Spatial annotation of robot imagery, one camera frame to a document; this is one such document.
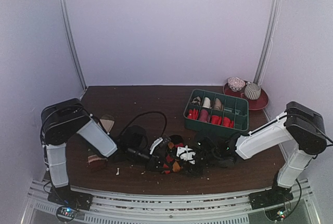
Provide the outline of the green divided organizer tray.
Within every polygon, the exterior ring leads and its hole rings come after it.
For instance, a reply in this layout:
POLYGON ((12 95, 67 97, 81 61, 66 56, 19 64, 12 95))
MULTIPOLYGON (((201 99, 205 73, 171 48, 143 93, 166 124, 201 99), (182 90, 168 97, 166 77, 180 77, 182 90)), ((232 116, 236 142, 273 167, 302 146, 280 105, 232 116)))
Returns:
POLYGON ((191 92, 183 116, 186 129, 210 130, 225 138, 249 128, 246 100, 202 89, 191 92))

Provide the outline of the black argyle sock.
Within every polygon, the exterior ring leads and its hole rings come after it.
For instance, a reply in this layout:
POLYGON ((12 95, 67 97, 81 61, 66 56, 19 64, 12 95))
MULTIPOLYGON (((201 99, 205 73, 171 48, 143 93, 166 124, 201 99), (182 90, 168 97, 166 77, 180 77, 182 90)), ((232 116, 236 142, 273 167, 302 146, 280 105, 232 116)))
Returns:
POLYGON ((161 174, 168 175, 184 170, 185 162, 176 156, 178 148, 184 148, 184 139, 180 135, 166 137, 160 145, 161 150, 161 174))

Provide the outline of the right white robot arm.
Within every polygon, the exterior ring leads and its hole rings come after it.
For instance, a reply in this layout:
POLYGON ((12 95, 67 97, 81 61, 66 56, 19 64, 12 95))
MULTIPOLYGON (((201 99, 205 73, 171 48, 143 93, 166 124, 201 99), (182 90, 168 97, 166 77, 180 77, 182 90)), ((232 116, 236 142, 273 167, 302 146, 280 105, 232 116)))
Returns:
POLYGON ((267 200, 279 203, 309 162, 332 146, 325 133, 323 117, 295 101, 287 103, 286 110, 275 119, 248 133, 235 133, 221 138, 209 130, 195 136, 195 161, 215 162, 218 167, 234 165, 238 159, 254 155, 286 141, 296 142, 293 153, 276 173, 273 188, 267 200))

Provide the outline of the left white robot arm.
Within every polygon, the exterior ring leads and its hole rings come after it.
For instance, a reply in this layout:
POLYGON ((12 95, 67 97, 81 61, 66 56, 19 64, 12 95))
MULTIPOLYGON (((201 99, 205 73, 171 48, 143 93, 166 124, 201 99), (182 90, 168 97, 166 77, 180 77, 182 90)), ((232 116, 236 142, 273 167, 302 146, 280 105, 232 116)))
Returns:
POLYGON ((40 140, 44 149, 45 164, 55 190, 54 196, 63 205, 70 205, 75 200, 74 192, 70 190, 66 158, 66 145, 72 136, 81 136, 100 160, 115 157, 118 151, 150 160, 158 146, 155 142, 149 151, 140 150, 135 140, 147 137, 139 131, 133 138, 121 141, 128 126, 125 126, 119 136, 112 138, 110 131, 114 125, 113 117, 104 115, 103 118, 97 118, 83 107, 78 98, 46 107, 41 113, 41 120, 40 140))

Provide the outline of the red and beige sock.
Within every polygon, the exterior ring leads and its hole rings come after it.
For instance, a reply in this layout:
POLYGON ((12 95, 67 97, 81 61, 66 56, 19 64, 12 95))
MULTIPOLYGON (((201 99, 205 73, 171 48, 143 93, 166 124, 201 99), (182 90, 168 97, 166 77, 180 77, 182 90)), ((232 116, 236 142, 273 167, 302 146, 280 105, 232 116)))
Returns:
POLYGON ((234 128, 234 121, 228 117, 223 117, 222 126, 227 128, 234 128))

